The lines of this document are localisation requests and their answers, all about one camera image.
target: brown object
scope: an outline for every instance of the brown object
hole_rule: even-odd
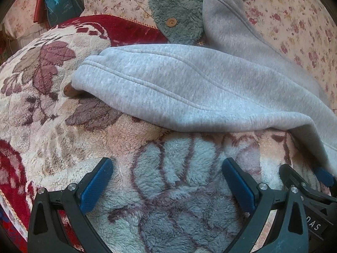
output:
[[[82,93],[84,93],[84,90],[77,90],[77,89],[74,89],[72,86],[71,86],[71,82],[68,83],[64,89],[63,89],[63,93],[67,96],[67,97],[76,97],[78,95],[81,95]]]
[[[36,0],[34,23],[44,23],[47,21],[47,9],[44,0]]]
[[[174,27],[177,24],[177,20],[175,18],[170,18],[166,21],[166,25],[168,27]]]
[[[11,41],[10,39],[8,38],[8,35],[6,34],[6,29],[5,29],[5,24],[2,23],[2,36],[6,42],[6,51],[7,51],[7,54],[8,56],[12,56],[15,52],[12,51],[12,47],[11,47]]]

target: leaf pattern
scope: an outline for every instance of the leaf pattern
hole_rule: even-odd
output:
[[[66,119],[67,125],[83,125],[87,130],[104,129],[114,124],[122,112],[115,110],[95,97],[83,98],[70,117]]]
[[[50,100],[54,103],[58,100],[58,96],[55,94],[48,95]],[[48,115],[43,108],[46,106],[45,103],[42,102],[40,98],[36,97],[28,97],[25,100],[26,103],[29,104],[28,113],[25,115],[26,120],[23,122],[22,125],[31,125],[33,121],[34,114],[40,115],[40,124],[43,125],[48,119],[54,120],[58,117],[58,115],[52,114]]]
[[[223,252],[239,232],[244,216],[221,174],[229,153],[245,172],[261,180],[259,145],[252,133],[200,134],[173,132],[141,147],[131,166],[130,185],[137,196],[119,205],[111,200],[112,227],[134,218],[144,252]],[[133,235],[112,243],[124,252],[137,245]]]
[[[56,66],[63,66],[64,61],[73,59],[76,54],[68,48],[68,43],[53,41],[50,44],[44,43],[41,47],[33,47],[28,50],[15,65],[13,75],[4,81],[1,93],[7,96],[20,92],[21,85],[17,79],[22,73],[22,85],[33,80],[33,86],[40,94],[48,95],[53,86],[53,76],[57,74]]]

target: bed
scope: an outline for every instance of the bed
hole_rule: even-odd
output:
[[[331,109],[337,113],[337,28],[322,3],[319,0],[244,2],[249,22],[281,54],[318,80]],[[98,54],[109,46],[165,42],[151,17],[148,0],[84,0],[84,4],[80,18],[43,33],[0,70],[0,104],[6,108],[0,113],[0,153],[7,161],[0,169],[0,204],[25,240],[30,209],[39,187],[63,189],[68,183],[80,180],[100,157],[113,156],[117,173],[88,217],[112,250],[141,252],[142,249],[130,247],[140,244],[130,207],[137,205],[135,168],[142,165],[142,170],[153,170],[144,161],[152,159],[155,166],[158,155],[164,155],[166,147],[168,150],[177,141],[181,146],[179,155],[186,155],[186,145],[210,148],[207,155],[211,164],[231,153],[244,170],[273,188],[280,187],[275,180],[276,169],[288,163],[314,188],[328,193],[306,163],[312,157],[287,131],[180,134],[116,111],[92,96],[66,98],[63,89],[86,56]],[[132,33],[125,33],[125,27]],[[140,39],[126,35],[137,35]],[[241,217],[232,220],[236,227],[229,232],[231,237],[244,216],[232,201],[227,202],[228,207]],[[140,204],[139,208],[150,207]],[[75,247],[80,249],[66,218],[64,224]],[[123,235],[128,243],[116,235],[126,225],[129,232]]]

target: red fabric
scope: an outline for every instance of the red fabric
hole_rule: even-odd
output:
[[[96,30],[89,30],[88,26],[93,26]],[[111,15],[94,15],[74,18],[66,21],[58,28],[75,26],[77,33],[86,33],[87,35],[99,35],[103,39],[110,39],[111,46],[122,46],[130,44],[150,44],[167,43],[167,39],[156,28],[143,26],[139,23]],[[55,56],[62,49],[54,49]],[[25,168],[22,163],[21,155],[7,141],[0,140],[0,190],[3,192],[7,201],[15,211],[23,225],[28,229],[30,209],[27,198],[34,201],[36,190],[38,189],[30,180],[26,179]],[[70,225],[66,225],[67,233],[71,241],[80,248],[76,236],[71,231]]]
[[[47,9],[45,8],[44,0],[36,0],[34,23],[45,22],[47,22]]]
[[[105,28],[110,39],[111,46],[131,45],[131,44],[159,44],[167,43],[165,36],[154,27],[148,27],[136,22],[129,21],[117,16],[111,15],[91,15],[70,19],[62,24],[59,28],[65,28],[80,23],[90,23],[100,33],[103,34],[102,28]],[[78,26],[77,32],[87,32],[88,28]]]
[[[21,236],[21,234],[16,230],[14,225],[11,223],[5,211],[2,209],[1,205],[0,205],[0,225],[2,225],[3,229],[7,232],[13,244],[22,253],[27,253],[26,240]]]

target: metal screw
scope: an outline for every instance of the metal screw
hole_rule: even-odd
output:
[[[263,183],[263,182],[260,183],[258,186],[260,187],[261,190],[267,190],[267,189],[268,189],[268,185],[266,185],[266,184]]]
[[[292,188],[290,188],[290,191],[292,192],[292,193],[297,193],[298,192],[298,189],[297,189],[297,187],[292,187]]]
[[[41,187],[38,189],[38,194],[43,194],[45,192],[45,188],[44,187]]]
[[[72,191],[76,189],[76,183],[71,183],[70,185],[68,185],[68,190]]]

